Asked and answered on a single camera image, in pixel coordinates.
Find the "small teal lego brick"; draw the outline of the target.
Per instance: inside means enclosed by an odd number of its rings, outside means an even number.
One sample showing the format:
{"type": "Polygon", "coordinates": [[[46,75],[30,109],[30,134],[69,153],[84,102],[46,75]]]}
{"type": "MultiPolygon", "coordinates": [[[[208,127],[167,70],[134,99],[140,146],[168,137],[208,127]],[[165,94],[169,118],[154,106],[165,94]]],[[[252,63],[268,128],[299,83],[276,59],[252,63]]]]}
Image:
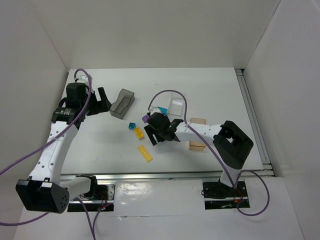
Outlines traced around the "small teal lego brick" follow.
{"type": "Polygon", "coordinates": [[[129,126],[128,126],[128,129],[129,129],[129,130],[134,130],[136,127],[137,127],[136,123],[130,122],[130,123],[129,123],[129,126]]]}

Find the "clear plastic container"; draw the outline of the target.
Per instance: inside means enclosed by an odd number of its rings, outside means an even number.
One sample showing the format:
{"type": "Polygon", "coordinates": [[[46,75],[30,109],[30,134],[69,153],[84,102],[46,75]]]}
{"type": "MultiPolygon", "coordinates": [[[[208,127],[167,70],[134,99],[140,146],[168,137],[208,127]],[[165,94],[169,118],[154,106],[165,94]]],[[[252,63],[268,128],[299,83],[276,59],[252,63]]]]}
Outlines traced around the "clear plastic container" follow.
{"type": "Polygon", "coordinates": [[[185,111],[185,100],[182,96],[185,94],[179,94],[177,92],[170,93],[170,100],[167,109],[167,115],[181,117],[185,111]]]}

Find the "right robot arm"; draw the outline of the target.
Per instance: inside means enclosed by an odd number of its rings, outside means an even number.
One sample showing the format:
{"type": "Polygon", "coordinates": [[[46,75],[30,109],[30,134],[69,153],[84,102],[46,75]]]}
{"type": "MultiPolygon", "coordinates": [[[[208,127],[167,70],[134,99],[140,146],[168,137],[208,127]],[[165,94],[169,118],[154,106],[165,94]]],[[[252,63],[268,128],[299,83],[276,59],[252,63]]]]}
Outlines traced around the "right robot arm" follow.
{"type": "Polygon", "coordinates": [[[219,181],[230,188],[237,188],[238,181],[254,143],[233,121],[221,125],[169,120],[160,112],[147,113],[142,121],[151,143],[199,142],[205,144],[222,166],[219,181]]]}

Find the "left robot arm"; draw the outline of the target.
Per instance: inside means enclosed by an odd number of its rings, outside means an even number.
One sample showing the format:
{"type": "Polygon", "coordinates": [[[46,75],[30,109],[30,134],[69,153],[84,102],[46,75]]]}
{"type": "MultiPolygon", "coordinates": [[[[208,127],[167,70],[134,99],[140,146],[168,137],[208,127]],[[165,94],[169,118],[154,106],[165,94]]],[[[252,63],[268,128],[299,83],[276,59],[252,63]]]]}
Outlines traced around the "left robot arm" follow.
{"type": "Polygon", "coordinates": [[[66,97],[52,114],[48,145],[27,179],[18,180],[15,186],[28,211],[61,214],[69,201],[79,196],[89,200],[99,197],[102,189],[93,175],[78,174],[72,180],[61,182],[63,164],[81,123],[86,117],[108,112],[111,108],[104,88],[97,90],[100,100],[85,75],[66,86],[66,97]]]}

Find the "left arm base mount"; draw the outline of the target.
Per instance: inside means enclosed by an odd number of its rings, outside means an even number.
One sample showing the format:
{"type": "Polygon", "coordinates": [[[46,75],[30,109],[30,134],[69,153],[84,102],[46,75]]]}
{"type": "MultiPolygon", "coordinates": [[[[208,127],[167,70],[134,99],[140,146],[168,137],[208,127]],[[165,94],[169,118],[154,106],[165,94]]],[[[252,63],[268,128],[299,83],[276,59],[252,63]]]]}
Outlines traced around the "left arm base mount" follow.
{"type": "Polygon", "coordinates": [[[84,212],[84,208],[77,200],[80,199],[88,212],[113,212],[116,185],[114,183],[94,183],[91,187],[88,178],[70,180],[60,186],[69,193],[67,211],[70,213],[84,212]]]}

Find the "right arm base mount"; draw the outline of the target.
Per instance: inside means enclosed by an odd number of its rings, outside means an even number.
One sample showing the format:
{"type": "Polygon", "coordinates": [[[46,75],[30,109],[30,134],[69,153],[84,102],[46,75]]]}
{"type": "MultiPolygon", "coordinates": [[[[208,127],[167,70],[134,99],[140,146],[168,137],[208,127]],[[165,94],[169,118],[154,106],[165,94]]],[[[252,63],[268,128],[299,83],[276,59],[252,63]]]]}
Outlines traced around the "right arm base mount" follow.
{"type": "Polygon", "coordinates": [[[219,181],[202,183],[201,195],[204,197],[206,210],[250,208],[247,187],[244,181],[237,183],[237,189],[226,186],[219,181]]]}

